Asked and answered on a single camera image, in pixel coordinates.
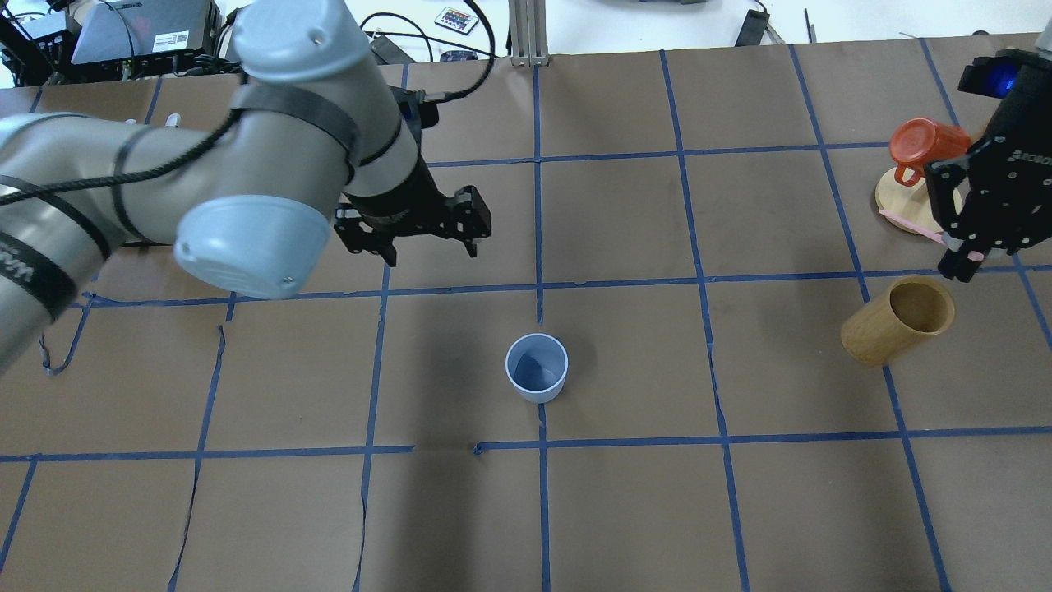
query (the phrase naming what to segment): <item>light blue joint cap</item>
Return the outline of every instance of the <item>light blue joint cap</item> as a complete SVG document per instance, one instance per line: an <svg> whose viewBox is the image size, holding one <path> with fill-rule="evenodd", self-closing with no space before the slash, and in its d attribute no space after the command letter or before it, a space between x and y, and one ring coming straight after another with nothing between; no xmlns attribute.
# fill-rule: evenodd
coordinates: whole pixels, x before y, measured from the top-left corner
<svg viewBox="0 0 1052 592"><path fill-rule="evenodd" d="M213 285L267 301L295 295L329 237L313 207L270 195L205 201L179 222L176 261Z"/></svg>
<svg viewBox="0 0 1052 592"><path fill-rule="evenodd" d="M241 65L252 78L297 84L369 57L369 40L343 0L256 0L234 25Z"/></svg>

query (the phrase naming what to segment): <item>wooden cup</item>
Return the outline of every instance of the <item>wooden cup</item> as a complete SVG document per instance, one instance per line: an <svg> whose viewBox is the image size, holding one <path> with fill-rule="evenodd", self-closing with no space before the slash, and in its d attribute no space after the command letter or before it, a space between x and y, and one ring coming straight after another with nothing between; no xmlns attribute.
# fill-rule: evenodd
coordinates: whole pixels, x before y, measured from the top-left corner
<svg viewBox="0 0 1052 592"><path fill-rule="evenodd" d="M949 290L919 274L899 278L841 328L841 344L866 366L884 366L898 354L942 334L956 310Z"/></svg>

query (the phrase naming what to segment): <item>power adapter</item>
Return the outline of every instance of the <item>power adapter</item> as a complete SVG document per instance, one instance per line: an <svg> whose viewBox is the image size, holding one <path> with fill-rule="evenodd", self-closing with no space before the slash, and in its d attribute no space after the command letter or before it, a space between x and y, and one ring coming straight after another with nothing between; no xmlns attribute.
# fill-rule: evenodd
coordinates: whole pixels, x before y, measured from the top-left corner
<svg viewBox="0 0 1052 592"><path fill-rule="evenodd" d="M771 15L760 11L749 11L745 15L745 22L742 23L742 30L737 34L735 47L744 45L760 45L764 40L764 32L767 30L767 22L771 20Z"/></svg>

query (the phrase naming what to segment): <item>white floor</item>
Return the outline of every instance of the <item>white floor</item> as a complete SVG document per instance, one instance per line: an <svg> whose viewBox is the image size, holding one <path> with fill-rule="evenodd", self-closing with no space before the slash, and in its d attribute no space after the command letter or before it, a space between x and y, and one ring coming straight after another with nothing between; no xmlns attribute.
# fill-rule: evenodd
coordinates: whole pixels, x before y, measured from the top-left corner
<svg viewBox="0 0 1052 592"><path fill-rule="evenodd" d="M250 2L217 0L224 14ZM359 20L379 11L399 13L436 38L481 49L488 45L481 25L465 36L434 24L434 18L446 6L466 9L460 0L346 2ZM479 0L479 4L493 25L498 54L502 55L508 29L508 3ZM818 42L898 39L904 34L950 37L970 35L976 29L1037 32L1052 17L1050 0L766 0L766 4L771 25L788 43L807 42L804 8L808 9ZM21 13L46 9L47 5L43 0L11 0L9 7ZM757 7L754 0L708 0L692 5L681 5L679 0L547 0L548 48L551 54L600 54L728 46L737 38L746 11ZM390 32L413 30L389 17L379 17L369 25ZM427 60L422 41L399 38L398 42L413 59ZM453 48L436 43L436 59L442 52ZM11 85L9 77L6 85Z"/></svg>

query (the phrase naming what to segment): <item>cup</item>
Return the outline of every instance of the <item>cup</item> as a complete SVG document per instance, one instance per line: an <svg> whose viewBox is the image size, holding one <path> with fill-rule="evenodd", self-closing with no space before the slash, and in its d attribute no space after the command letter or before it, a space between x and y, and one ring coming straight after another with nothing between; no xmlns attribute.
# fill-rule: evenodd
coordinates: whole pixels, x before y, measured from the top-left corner
<svg viewBox="0 0 1052 592"><path fill-rule="evenodd" d="M942 334L955 308L938 281L911 274L858 310L841 328L841 344L866 366L884 366L898 354Z"/></svg>
<svg viewBox="0 0 1052 592"><path fill-rule="evenodd" d="M932 160L956 158L972 144L968 131L956 125L939 123L927 117L910 119L891 135L888 148L891 158L898 163L895 180L911 187L924 178L924 165ZM913 176L904 178L906 170Z"/></svg>
<svg viewBox="0 0 1052 592"><path fill-rule="evenodd" d="M566 348L544 333L520 338L504 358L508 381L526 401L538 405L550 402L563 390L569 368Z"/></svg>

